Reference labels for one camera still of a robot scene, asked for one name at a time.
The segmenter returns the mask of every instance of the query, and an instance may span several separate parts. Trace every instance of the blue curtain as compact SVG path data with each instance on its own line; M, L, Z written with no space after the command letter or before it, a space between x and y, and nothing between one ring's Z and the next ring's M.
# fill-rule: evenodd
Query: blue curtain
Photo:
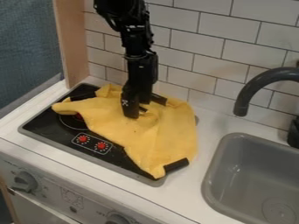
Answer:
M59 73L52 0L0 0L0 108Z

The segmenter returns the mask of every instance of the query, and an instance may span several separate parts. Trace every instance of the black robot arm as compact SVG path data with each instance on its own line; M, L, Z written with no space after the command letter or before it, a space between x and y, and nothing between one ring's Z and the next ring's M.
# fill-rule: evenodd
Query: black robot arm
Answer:
M139 117L139 104L149 104L157 81L158 57L150 50L153 33L143 0L94 0L94 8L116 32L126 49L129 78L122 89L123 114Z

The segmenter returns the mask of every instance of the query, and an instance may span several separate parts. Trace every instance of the gray sink basin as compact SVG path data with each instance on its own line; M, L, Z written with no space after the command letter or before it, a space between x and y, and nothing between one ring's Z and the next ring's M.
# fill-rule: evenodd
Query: gray sink basin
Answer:
M216 211L252 224L299 224L299 150L246 134L225 136L202 193Z

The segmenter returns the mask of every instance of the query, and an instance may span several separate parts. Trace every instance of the yellow towel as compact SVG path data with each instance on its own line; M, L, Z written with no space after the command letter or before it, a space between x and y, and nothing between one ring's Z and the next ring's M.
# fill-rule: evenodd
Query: yellow towel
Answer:
M107 85L96 96L82 101L55 103L52 109L61 115L80 113L87 127L116 144L144 171L159 179L164 166L183 158L189 161L197 153L194 113L187 102L168 99L166 107L155 102L142 105L148 111L139 119L122 113L122 88Z

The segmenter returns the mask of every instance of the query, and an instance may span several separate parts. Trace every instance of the white subway tile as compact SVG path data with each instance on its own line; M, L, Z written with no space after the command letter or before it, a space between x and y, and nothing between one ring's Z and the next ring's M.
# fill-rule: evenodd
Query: white subway tile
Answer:
M285 67L296 67L297 61L299 61L299 52L288 52Z
M124 58L116 53L105 52L91 47L87 48L88 60L103 66L124 69Z
M154 41L158 46L170 46L170 29L151 26L151 30L154 33Z
M216 85L216 78L170 67L168 82L212 94Z
M244 85L237 82L218 79L215 94L235 100L243 87Z
M180 52L156 45L153 46L153 51L156 51L159 55L159 61L161 64L170 67L183 68L186 70L191 70L192 68L192 53Z
M195 55L193 71L226 80L244 82L248 66L222 59Z
M232 15L278 24L295 25L299 3L296 1L235 0Z
M146 0L149 4L162 4L172 6L172 0Z
M198 29L199 13L151 4L150 22L183 31L195 32Z
M87 45L104 49L104 35L95 31L86 31Z
M299 51L299 27L262 23L258 44Z
M236 100L240 93L240 90L244 86L245 86L244 84L240 84L237 82L219 79L217 80L215 94ZM250 101L250 103L262 107L267 107L270 103L271 96L272 96L272 91L267 89L261 89L259 92L255 94L255 96Z
M112 53L125 53L125 49L122 47L122 40L110 35L105 35L105 49Z
M167 81L167 67L159 65L158 72L159 72L158 79L160 81Z
M84 13L85 15L85 28L95 32L103 32L106 34L119 36L120 34L108 25L106 20L98 14Z
M171 47L192 53L220 57L224 39L185 31L172 31Z
M285 50L227 40L223 59L274 68L282 66L285 54Z
M198 107L233 116L234 100L191 90L189 103ZM288 130L294 117L272 109L250 105L248 114L243 119L265 124L276 129Z
M106 70L104 66L96 65L94 63L89 62L88 67L89 67L89 74L91 76L101 78L101 79L106 78Z
M275 92L270 108L297 115L299 113L299 97Z
M254 43L259 26L257 21L202 13L199 33Z
M268 69L257 67L257 66L251 66L249 68L248 76L247 76L247 82L249 82L251 79L253 79L255 76L262 74L266 72Z
M294 117L272 109L250 105L248 115L244 119L276 129L289 130L289 125Z
M214 110L226 115L233 115L234 101L217 95L190 90L189 103L194 106Z
M232 0L175 0L175 7L228 15Z
M176 85L161 81L159 81L155 86L155 93L169 97L175 97L183 101L187 101L188 91L188 88L178 87Z
M299 83L286 80L286 81L279 81L275 84L269 85L267 88L276 90L278 92L282 92L285 94L290 95L298 95L299 96Z
M84 11L96 12L93 0L84 0Z
M119 85L124 85L128 79L128 74L120 70L107 67L107 80Z
M249 82L251 79L253 79L255 76L266 72L267 69L265 68L260 68L256 66L251 66L249 69L248 77L247 77L247 82ZM290 95L299 95L299 83L294 82L294 81L278 81L276 83L270 84L266 86L265 88L271 89L271 90L276 90L285 94L290 94Z

